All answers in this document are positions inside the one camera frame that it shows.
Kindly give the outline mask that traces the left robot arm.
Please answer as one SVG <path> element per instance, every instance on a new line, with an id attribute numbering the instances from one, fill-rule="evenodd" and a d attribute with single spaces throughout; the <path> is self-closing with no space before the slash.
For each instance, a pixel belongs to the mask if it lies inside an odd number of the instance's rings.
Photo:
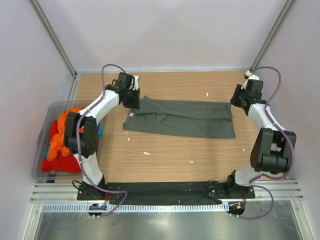
<path id="1" fill-rule="evenodd" d="M 99 148 L 98 123 L 115 107 L 140 107 L 139 77 L 120 72 L 111 84 L 103 85 L 101 94 L 87 107 L 67 114 L 63 144 L 80 167 L 83 182 L 90 185 L 88 193 L 101 200 L 106 194 L 104 175 L 97 160 Z"/>

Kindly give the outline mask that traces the grey t shirt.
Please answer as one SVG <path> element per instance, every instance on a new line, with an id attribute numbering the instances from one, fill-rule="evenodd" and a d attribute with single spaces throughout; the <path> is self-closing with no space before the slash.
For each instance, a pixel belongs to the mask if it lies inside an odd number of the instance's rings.
<path id="1" fill-rule="evenodd" d="M 236 137 L 231 104 L 227 102 L 152 99 L 131 109 L 126 131 L 205 139 Z"/>

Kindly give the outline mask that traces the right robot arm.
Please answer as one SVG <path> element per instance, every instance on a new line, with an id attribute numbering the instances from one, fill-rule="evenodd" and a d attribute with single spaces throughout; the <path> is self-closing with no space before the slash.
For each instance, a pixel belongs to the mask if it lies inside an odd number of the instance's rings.
<path id="1" fill-rule="evenodd" d="M 276 179 L 274 175 L 287 174 L 294 164 L 297 135 L 274 118 L 267 101 L 262 99 L 263 85 L 259 78 L 249 77 L 236 86 L 230 100 L 233 106 L 244 110 L 258 129 L 249 164 L 227 177 L 225 192 L 231 198 L 248 192 L 251 184 L 261 177 Z"/>

